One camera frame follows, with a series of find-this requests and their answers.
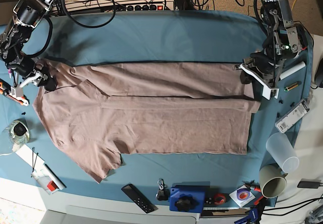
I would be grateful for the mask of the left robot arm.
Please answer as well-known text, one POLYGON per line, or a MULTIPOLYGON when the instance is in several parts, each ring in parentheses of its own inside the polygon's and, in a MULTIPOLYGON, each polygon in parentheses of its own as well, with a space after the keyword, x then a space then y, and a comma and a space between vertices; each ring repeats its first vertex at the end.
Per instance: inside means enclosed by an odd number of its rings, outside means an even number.
POLYGON ((300 24, 294 23, 289 0, 253 0, 257 23, 266 36, 262 50, 251 53, 243 63, 240 81, 249 84, 259 80, 269 88, 278 84, 284 64, 307 48, 300 24))

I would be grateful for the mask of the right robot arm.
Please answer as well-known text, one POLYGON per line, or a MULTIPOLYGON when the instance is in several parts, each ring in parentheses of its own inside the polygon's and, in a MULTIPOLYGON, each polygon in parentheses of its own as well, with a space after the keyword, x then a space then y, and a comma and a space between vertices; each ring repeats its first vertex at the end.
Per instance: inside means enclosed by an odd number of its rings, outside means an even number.
POLYGON ((1 34, 1 60, 6 68, 14 72, 14 87, 23 88, 32 83, 47 91, 56 89, 56 80, 45 66, 38 67, 35 59, 47 49, 53 31, 48 16, 56 0, 19 0, 13 9, 13 17, 1 34), (24 54, 22 48, 42 19, 49 25, 47 40, 43 48, 34 54, 24 54))

